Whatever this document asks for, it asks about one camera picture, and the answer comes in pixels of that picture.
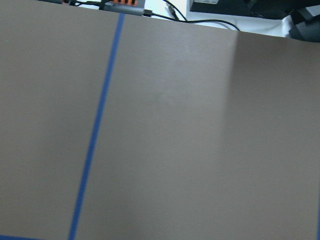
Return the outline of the black laptop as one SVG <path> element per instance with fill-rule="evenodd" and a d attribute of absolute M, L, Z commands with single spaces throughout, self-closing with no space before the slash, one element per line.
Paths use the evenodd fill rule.
<path fill-rule="evenodd" d="M 269 20 L 281 20 L 297 7 L 297 0 L 191 0 L 189 2 L 191 12 Z"/>

